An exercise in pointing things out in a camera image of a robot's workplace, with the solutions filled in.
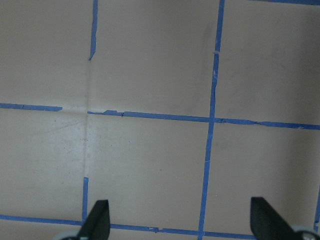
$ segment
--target floor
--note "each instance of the floor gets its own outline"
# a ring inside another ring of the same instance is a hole
[[[110,240],[254,239],[252,196],[318,231],[317,1],[3,0],[0,16],[1,239],[77,231],[99,199]]]

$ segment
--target beige floor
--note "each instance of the beige floor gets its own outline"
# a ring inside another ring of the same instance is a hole
[[[62,111],[0,105],[0,239],[78,230],[4,219],[82,221],[84,178],[88,209],[109,199],[112,224],[198,231],[208,121],[87,112],[209,117],[218,10],[218,0],[100,0],[88,61],[91,0],[2,1],[0,103]],[[215,117],[313,126],[215,123],[203,231],[251,235],[252,196],[313,228],[319,24],[320,6],[225,0]],[[113,228],[110,239],[197,236]]]

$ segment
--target blue grid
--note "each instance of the blue grid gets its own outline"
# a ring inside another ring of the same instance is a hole
[[[285,3],[285,4],[319,5],[320,6],[319,0],[252,0],[252,1]],[[204,160],[204,170],[203,170],[204,174],[203,174],[201,207],[200,207],[200,214],[199,214],[198,230],[174,229],[174,228],[160,229],[158,227],[153,227],[153,226],[135,226],[135,225],[122,225],[122,224],[111,224],[112,229],[143,231],[143,232],[153,232],[153,233],[166,233],[166,234],[191,235],[191,236],[197,236],[198,240],[202,240],[203,237],[248,239],[248,240],[255,239],[255,237],[253,235],[248,235],[248,234],[204,231],[204,223],[205,223],[205,216],[206,216],[206,204],[207,204],[207,192],[208,192],[208,181],[209,181],[209,172],[210,172],[211,148],[212,148],[212,141],[213,141],[213,137],[214,137],[214,125],[215,124],[263,125],[266,127],[275,127],[275,128],[320,130],[320,125],[315,125],[315,124],[252,121],[252,120],[246,120],[246,119],[231,119],[231,118],[216,118],[215,117],[215,105],[216,105],[216,96],[215,95],[216,95],[216,86],[218,83],[219,53],[220,53],[221,37],[222,37],[222,29],[223,29],[224,6],[225,6],[225,0],[220,0],[219,9],[218,9],[216,38],[215,38],[209,117],[174,115],[174,114],[158,114],[158,113],[146,113],[146,112],[132,112],[132,111],[117,112],[116,110],[106,110],[105,112],[92,112],[92,111],[87,112],[87,114],[90,114],[90,115],[93,114],[93,115],[107,115],[107,116],[119,116],[119,117],[148,118],[148,119],[161,119],[161,120],[175,120],[175,121],[190,121],[190,122],[208,123],[208,135],[207,135],[207,142],[206,142],[206,148],[205,148],[206,152],[205,152],[205,160]],[[98,0],[93,0],[92,13],[93,13],[93,21],[92,21],[92,28],[91,28],[91,46],[90,46],[89,61],[92,59],[92,57],[94,56],[94,54],[96,52],[96,32],[97,32],[97,25],[98,25]],[[61,107],[61,106],[0,103],[0,109],[59,112],[63,109],[63,107]],[[86,217],[88,214],[88,212],[87,212],[88,211],[88,191],[89,191],[89,179],[87,177],[84,177],[84,179],[83,179],[83,197],[82,197],[82,221],[11,216],[11,215],[3,215],[3,214],[0,214],[0,220],[81,226],[84,223],[84,221],[86,220]],[[317,199],[316,211],[315,211],[315,216],[314,216],[314,225],[313,225],[313,229],[316,232],[318,232],[319,219],[320,219],[320,189],[318,192],[318,199]]]

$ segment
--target black object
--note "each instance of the black object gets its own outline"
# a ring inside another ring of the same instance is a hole
[[[109,202],[108,200],[98,200],[95,202],[77,236],[65,237],[62,240],[107,240],[109,234]]]
[[[294,231],[263,197],[251,198],[250,227],[257,240],[320,240],[310,231]]]

